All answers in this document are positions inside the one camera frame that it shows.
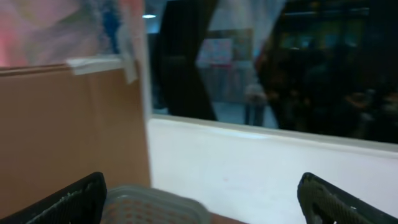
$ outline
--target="crowd of people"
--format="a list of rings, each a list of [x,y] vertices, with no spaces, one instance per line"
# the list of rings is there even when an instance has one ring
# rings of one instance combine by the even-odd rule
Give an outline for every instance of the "crowd of people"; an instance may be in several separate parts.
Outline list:
[[[354,48],[292,49],[286,55],[262,63],[264,100],[248,99],[246,108],[257,105],[262,111],[258,105],[268,104],[280,129],[398,142],[398,86],[385,78],[373,86],[361,83]]]

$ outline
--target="brown cardboard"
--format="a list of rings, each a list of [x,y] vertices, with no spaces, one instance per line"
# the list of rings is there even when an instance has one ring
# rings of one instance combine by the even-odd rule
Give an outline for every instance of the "brown cardboard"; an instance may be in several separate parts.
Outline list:
[[[0,70],[0,218],[94,172],[150,185],[139,82],[66,65]]]

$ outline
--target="gray plastic container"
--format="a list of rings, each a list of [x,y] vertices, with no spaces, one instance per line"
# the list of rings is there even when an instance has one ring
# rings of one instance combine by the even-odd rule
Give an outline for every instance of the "gray plastic container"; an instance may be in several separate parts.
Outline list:
[[[106,197],[103,224],[210,224],[211,215],[195,200],[156,189],[122,186]]]

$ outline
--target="person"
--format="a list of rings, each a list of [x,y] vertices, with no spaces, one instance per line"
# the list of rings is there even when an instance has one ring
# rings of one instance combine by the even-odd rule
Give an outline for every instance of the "person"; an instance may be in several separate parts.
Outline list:
[[[308,106],[307,129],[310,133],[326,134],[332,106],[331,75],[322,51],[312,53],[311,68],[304,76],[305,104]]]
[[[245,101],[244,123],[246,125],[263,126],[267,97],[258,80],[246,87]]]

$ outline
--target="white wall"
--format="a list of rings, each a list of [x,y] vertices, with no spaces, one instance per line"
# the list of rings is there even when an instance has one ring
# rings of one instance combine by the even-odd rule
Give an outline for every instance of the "white wall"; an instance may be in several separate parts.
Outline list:
[[[304,172],[312,172],[398,217],[398,154],[392,152],[398,146],[337,139],[361,147],[342,146],[319,142],[323,137],[304,140],[308,134],[293,133],[303,136],[295,139],[274,135],[280,131],[251,130],[152,118],[148,135],[153,187],[194,198],[212,212],[243,222],[300,224],[305,220],[297,185]]]

